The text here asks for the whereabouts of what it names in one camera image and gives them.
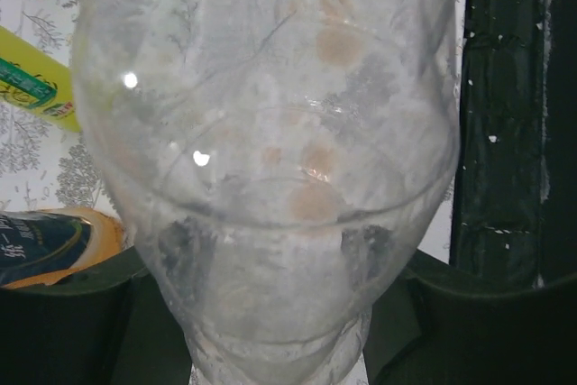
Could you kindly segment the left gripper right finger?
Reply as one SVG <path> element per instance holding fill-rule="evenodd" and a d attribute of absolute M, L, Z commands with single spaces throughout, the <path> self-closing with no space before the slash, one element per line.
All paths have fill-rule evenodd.
<path fill-rule="evenodd" d="M 574 384 L 576 277 L 514 289 L 423 252 L 372 308 L 370 384 Z"/>

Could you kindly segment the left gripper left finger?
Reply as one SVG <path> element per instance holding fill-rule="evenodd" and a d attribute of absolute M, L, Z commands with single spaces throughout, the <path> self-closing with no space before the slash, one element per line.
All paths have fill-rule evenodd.
<path fill-rule="evenodd" d="M 51 286 L 1 291 L 3 384 L 187 384 L 191 371 L 134 248 Z"/>

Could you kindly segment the clear plastic bottle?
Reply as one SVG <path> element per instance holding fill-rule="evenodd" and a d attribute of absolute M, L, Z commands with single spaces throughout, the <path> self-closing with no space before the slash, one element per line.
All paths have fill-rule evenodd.
<path fill-rule="evenodd" d="M 80 0 L 83 137 L 205 384 L 341 384 L 457 167 L 454 0 Z"/>

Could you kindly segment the orange juice bottle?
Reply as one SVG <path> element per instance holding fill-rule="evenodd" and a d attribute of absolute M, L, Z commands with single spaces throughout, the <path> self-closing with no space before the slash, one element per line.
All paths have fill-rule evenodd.
<path fill-rule="evenodd" d="M 87 207 L 1 213 L 1 287 L 53 285 L 123 250 L 121 222 Z"/>

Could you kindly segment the yellow squeeze bottle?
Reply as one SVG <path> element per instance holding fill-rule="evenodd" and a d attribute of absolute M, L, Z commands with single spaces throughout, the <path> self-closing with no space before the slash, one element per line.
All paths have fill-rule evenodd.
<path fill-rule="evenodd" d="M 78 133 L 69 69 L 5 28 L 0 50 L 1 99 Z"/>

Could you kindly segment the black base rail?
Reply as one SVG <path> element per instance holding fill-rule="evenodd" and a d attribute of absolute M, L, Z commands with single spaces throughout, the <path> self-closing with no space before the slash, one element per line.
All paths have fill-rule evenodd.
<path fill-rule="evenodd" d="M 450 263 L 516 288 L 576 271 L 576 0 L 466 0 Z"/>

